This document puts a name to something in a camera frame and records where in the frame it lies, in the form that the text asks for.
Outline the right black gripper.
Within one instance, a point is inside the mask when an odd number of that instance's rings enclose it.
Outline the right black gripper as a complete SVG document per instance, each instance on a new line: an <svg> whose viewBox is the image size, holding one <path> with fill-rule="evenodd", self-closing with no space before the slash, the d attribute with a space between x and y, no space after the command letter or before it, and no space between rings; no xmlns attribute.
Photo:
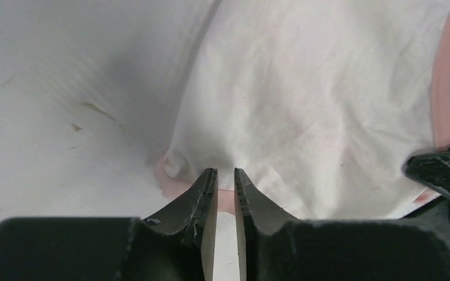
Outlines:
<svg viewBox="0 0 450 281"><path fill-rule="evenodd" d="M411 157L404 169L405 175L436 191L437 197L405 215L432 229L446 243L450 251L450 148L445 152L427 153Z"/></svg>

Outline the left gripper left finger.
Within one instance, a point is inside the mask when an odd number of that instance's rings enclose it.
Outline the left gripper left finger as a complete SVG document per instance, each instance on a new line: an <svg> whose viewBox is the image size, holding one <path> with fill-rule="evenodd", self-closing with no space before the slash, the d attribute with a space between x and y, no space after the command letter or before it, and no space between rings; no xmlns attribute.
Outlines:
<svg viewBox="0 0 450 281"><path fill-rule="evenodd" d="M147 218L0 222L0 280L211 280L217 170Z"/></svg>

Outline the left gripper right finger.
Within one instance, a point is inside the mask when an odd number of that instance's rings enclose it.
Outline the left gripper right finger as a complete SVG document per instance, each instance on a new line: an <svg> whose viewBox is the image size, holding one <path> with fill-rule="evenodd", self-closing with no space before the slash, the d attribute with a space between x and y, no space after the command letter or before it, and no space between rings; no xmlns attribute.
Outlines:
<svg viewBox="0 0 450 281"><path fill-rule="evenodd" d="M450 251L424 222L300 220L234 171L241 280L450 280Z"/></svg>

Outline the white underwear pink trim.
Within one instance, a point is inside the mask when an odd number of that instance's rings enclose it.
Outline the white underwear pink trim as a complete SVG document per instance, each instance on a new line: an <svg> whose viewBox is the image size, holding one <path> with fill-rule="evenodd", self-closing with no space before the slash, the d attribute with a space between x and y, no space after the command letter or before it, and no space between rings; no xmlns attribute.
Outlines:
<svg viewBox="0 0 450 281"><path fill-rule="evenodd" d="M241 168L298 217L390 218L449 146L450 1L222 1L155 174L174 199L216 168L228 213Z"/></svg>

